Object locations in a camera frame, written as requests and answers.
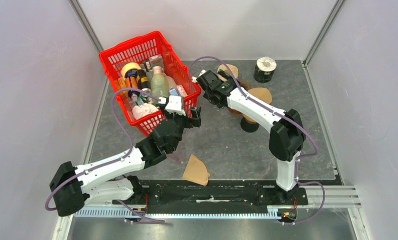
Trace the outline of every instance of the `cardboard piece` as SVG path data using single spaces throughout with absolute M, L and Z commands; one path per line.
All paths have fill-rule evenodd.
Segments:
M 265 102 L 266 104 L 272 103 L 272 94 L 269 92 L 268 89 L 264 87 L 256 87 L 248 90 L 248 92 L 256 97 L 257 99 Z M 249 116 L 243 114 L 243 117 L 250 123 L 256 123 L 255 120 L 251 119 Z
M 209 181 L 210 174 L 205 164 L 195 155 L 191 155 L 188 160 L 186 169 L 184 170 L 183 179 L 206 186 Z
M 231 69 L 231 71 L 233 71 L 233 74 L 234 74 L 234 76 L 236 77 L 236 79 L 238 79 L 238 68 L 236 67 L 236 66 L 234 66 L 234 65 L 231 65 L 231 64 L 227 64 L 228 65 L 228 67 Z M 219 70 L 222 70 L 222 71 L 224 71 L 224 72 L 226 72 L 226 73 L 228 73 L 228 74 L 230 74 L 230 71 L 228 71 L 228 69 L 224 66 L 224 65 L 220 65 L 219 67 L 218 67 L 218 69 L 216 70 L 216 72 L 219 72 Z M 218 77 L 219 77 L 219 79 L 221 79 L 222 81 L 226 81 L 226 79 L 224 78 L 224 77 L 222 77 L 221 75 L 219 75 L 219 74 L 217 74 L 218 75 Z

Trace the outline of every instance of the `yellow lid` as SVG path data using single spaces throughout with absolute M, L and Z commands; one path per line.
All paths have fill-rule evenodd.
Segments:
M 130 71 L 131 69 L 141 69 L 140 65 L 136 62 L 130 62 L 127 63 L 125 66 L 122 67 L 121 69 L 121 74 L 122 77 L 125 79 L 125 74 Z

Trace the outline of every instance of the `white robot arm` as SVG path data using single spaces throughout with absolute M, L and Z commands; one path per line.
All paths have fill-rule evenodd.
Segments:
M 247 94 L 246 97 L 250 96 L 250 94 L 243 89 L 243 92 Z M 261 125 L 267 132 L 271 132 L 271 128 L 274 126 L 273 123 L 277 123 L 281 121 L 281 117 L 275 115 L 274 113 L 268 112 L 263 107 L 247 100 L 245 96 L 240 92 L 238 88 L 232 90 L 230 92 L 230 96 L 227 97 L 227 106 L 231 109 L 237 110 L 251 119 L 255 120 L 259 125 Z M 266 105 L 274 112 L 277 112 L 281 115 L 285 115 L 284 110 L 273 107 L 265 102 L 256 98 L 257 101 Z M 277 186 L 279 186 L 284 191 L 290 191 L 296 185 L 296 181 L 294 180 L 294 164 L 296 158 L 300 155 L 300 150 L 296 151 L 290 161 L 280 160 L 277 161 Z
M 293 109 L 285 112 L 257 98 L 255 100 L 260 104 L 256 104 L 247 99 L 251 96 L 244 89 L 242 90 L 246 96 L 242 94 L 231 77 L 227 75 L 224 77 L 228 79 L 226 82 L 219 80 L 213 72 L 207 71 L 197 78 L 197 82 L 205 91 L 204 97 L 210 103 L 219 108 L 230 107 L 238 110 L 270 133 L 269 149 L 278 159 L 276 187 L 282 195 L 281 198 L 289 199 L 298 187 L 294 179 L 295 160 L 300 155 L 305 136 L 280 116 L 286 116 L 302 125 L 299 114 Z M 200 126 L 200 108 L 192 107 L 190 109 L 192 117 L 187 117 L 183 106 L 181 96 L 161 98 L 159 107 L 166 119 L 161 121 L 147 138 L 137 143 L 128 156 L 126 156 L 128 151 L 124 151 L 95 163 L 75 167 L 70 161 L 63 163 L 50 183 L 52 191 L 70 177 L 80 176 L 62 186 L 53 196 L 58 215 L 62 217 L 73 214 L 84 205 L 138 197 L 135 195 L 136 189 L 141 188 L 141 185 L 137 177 L 112 179 L 160 163 L 166 159 L 166 154 L 176 150 L 185 128 Z
M 148 137 L 138 142 L 129 155 L 127 150 L 94 163 L 72 166 L 68 161 L 59 166 L 50 183 L 52 192 L 60 187 L 53 196 L 59 216 L 73 214 L 84 205 L 137 197 L 141 199 L 142 193 L 137 190 L 141 189 L 141 185 L 137 177 L 112 179 L 149 168 L 165 160 L 166 154 L 176 150 L 185 128 L 201 125 L 201 109 L 192 107 L 192 117 L 188 117 L 184 111 L 182 96 L 161 97 L 159 107 L 166 119 L 161 121 Z M 78 177 L 60 186 L 74 176 Z
M 249 116 L 270 133 L 269 149 L 277 158 L 278 164 L 276 187 L 279 188 L 284 198 L 289 199 L 298 187 L 294 179 L 295 161 L 300 155 L 306 137 L 281 116 L 290 118 L 303 126 L 299 113 L 294 109 L 284 111 L 273 107 L 251 96 L 244 88 L 237 88 L 231 76 L 224 71 L 221 70 L 218 74 L 227 81 L 221 81 L 210 70 L 202 73 L 196 79 L 205 91 L 204 97 L 219 108 L 229 107 Z

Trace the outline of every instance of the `bottle cap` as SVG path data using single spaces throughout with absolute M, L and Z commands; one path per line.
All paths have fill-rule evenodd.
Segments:
M 153 74 L 162 74 L 163 73 L 163 69 L 161 66 L 154 66 L 153 67 Z

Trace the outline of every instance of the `red basket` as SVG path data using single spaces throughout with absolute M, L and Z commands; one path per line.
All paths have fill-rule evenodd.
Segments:
M 197 97 L 200 95 L 200 87 L 188 77 L 188 68 L 183 65 L 172 50 L 172 46 L 166 41 L 159 31 L 138 36 L 122 42 L 99 54 L 105 74 L 108 76 L 114 92 L 120 89 L 118 79 L 121 78 L 121 68 L 130 62 L 140 63 L 149 57 L 161 54 L 165 65 L 165 73 L 171 76 L 178 85 L 183 85 L 188 93 L 184 98 L 184 109 L 191 117 L 190 108 L 197 105 Z M 116 97 L 122 108 L 128 123 L 137 127 L 145 136 L 165 119 L 162 111 L 157 111 L 136 120 L 132 114 L 131 106 L 124 94 Z

